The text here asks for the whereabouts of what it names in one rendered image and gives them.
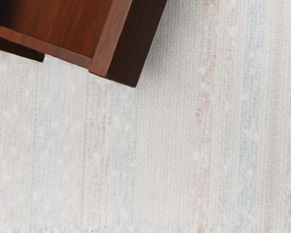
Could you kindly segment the dark red-brown wooden drawer cabinet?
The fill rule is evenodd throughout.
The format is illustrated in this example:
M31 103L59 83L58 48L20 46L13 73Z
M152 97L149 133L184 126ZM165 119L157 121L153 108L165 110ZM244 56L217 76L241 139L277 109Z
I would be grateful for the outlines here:
M0 50L135 87L167 0L0 0Z

